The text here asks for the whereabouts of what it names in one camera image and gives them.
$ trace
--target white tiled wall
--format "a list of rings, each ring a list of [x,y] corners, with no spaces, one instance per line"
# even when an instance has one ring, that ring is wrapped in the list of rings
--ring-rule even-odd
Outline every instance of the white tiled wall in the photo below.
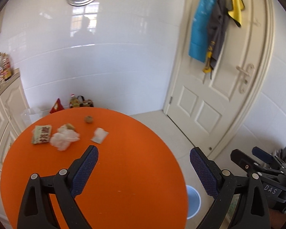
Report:
[[[132,115],[162,109],[184,0],[10,0],[0,52],[10,53],[31,107],[70,94]],[[82,15],[90,18],[81,27]]]
[[[245,172],[230,161],[232,150],[240,149],[253,157],[255,146],[269,153],[286,146],[286,12],[277,0],[273,3],[275,43],[262,92],[243,126],[215,160],[221,169],[236,175]]]

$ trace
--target orange tabletop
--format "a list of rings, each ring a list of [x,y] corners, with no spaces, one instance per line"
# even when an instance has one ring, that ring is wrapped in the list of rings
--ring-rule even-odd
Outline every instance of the orange tabletop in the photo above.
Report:
[[[92,124],[84,122],[91,115]],[[49,143],[33,145],[35,125],[52,125],[52,133],[71,123],[80,140],[66,151]],[[103,143],[91,141],[97,127],[109,132]],[[13,228],[22,196],[33,173],[55,175],[80,158],[89,145],[98,162],[81,195],[75,198],[93,229],[183,229],[188,211],[185,181],[166,144],[139,121],[108,109],[73,108],[50,114],[29,126],[13,143],[2,169],[0,190]],[[62,229],[68,228],[55,195],[51,201]]]

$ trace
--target door frame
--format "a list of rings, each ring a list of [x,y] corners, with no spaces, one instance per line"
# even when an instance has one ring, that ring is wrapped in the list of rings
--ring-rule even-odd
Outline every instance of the door frame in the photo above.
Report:
[[[179,31],[179,39],[178,39],[178,46],[176,50],[176,56],[174,61],[174,67],[170,79],[169,88],[166,94],[163,112],[167,115],[168,109],[170,107],[170,100],[173,96],[173,92],[176,86],[176,81],[178,77],[178,73],[181,66],[182,55],[186,43],[186,36],[187,36],[187,29],[189,28],[190,23],[192,22],[191,16],[191,9],[192,9],[193,0],[185,0],[184,11],[182,16],[182,21],[180,24],[180,31]],[[247,94],[246,100],[241,107],[239,113],[233,120],[231,126],[228,128],[226,133],[223,135],[219,143],[216,145],[214,150],[207,156],[210,160],[214,160],[220,152],[228,145],[230,140],[235,136],[238,129],[244,123],[247,115],[249,114],[253,104],[255,103],[260,90],[262,89],[263,83],[265,81],[270,60],[272,58],[272,51],[274,45],[274,9],[272,0],[265,0],[266,3],[266,34],[265,34],[265,44],[263,49],[263,54],[260,60],[259,67],[257,69],[255,78],[252,83],[252,88]]]

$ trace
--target red package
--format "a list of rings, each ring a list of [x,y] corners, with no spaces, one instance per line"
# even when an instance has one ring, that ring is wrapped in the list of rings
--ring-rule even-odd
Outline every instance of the red package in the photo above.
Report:
[[[60,99],[58,98],[57,101],[55,102],[54,106],[52,107],[50,114],[64,110],[64,107],[60,103]]]

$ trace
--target blue bucket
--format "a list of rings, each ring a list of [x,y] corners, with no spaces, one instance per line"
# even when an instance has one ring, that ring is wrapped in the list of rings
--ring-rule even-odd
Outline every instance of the blue bucket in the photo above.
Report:
[[[188,217],[193,218],[199,211],[201,206],[201,198],[196,189],[192,186],[186,185],[186,192],[188,193]]]

